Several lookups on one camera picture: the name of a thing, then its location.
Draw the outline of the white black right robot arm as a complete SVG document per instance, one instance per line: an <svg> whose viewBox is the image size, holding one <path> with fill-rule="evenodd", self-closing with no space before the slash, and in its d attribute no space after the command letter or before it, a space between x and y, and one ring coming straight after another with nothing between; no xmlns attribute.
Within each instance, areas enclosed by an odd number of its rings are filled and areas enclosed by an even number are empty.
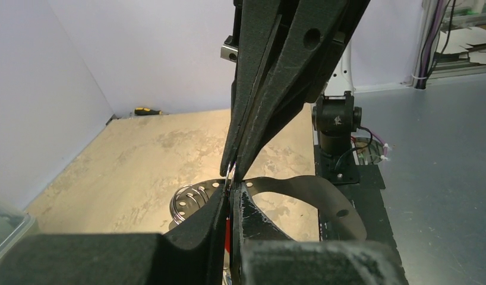
<svg viewBox="0 0 486 285"><path fill-rule="evenodd" d="M346 50L368 1L235 1L237 50L231 86L231 120L219 173L241 181L261 149L304 107L314 103L313 125L331 170L343 174L349 138L362 111L345 92L323 90Z"/></svg>

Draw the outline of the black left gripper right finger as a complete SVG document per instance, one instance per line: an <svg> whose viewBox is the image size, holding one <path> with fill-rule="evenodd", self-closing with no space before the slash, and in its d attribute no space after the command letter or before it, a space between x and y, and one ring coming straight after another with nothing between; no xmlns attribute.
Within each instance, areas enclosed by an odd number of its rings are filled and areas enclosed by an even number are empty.
<svg viewBox="0 0 486 285"><path fill-rule="evenodd" d="M340 231L339 241L299 242L255 204L263 192L312 205ZM406 284L391 249L367 240L362 219L329 181L250 181L231 189L230 272L234 284Z"/></svg>

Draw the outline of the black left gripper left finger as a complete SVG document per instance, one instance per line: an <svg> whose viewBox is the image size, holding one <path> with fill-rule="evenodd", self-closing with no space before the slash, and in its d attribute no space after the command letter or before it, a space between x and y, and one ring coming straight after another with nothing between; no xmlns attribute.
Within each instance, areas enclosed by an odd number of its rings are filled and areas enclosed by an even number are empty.
<svg viewBox="0 0 486 285"><path fill-rule="evenodd" d="M220 284L228 198L165 233L33 235L0 263L0 284Z"/></svg>

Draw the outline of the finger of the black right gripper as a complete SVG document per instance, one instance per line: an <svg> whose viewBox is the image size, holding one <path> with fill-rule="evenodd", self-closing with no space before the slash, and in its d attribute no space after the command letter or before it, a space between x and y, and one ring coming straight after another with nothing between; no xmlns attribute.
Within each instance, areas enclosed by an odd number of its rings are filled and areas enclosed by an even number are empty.
<svg viewBox="0 0 486 285"><path fill-rule="evenodd" d="M320 95L368 6L368 1L280 1L280 26L258 90L264 102L276 105L262 148Z"/></svg>
<svg viewBox="0 0 486 285"><path fill-rule="evenodd" d="M280 26L279 10L280 1L235 1L232 42L238 55L221 176L230 171L245 176L262 148L261 140L276 105L264 102L258 90Z"/></svg>

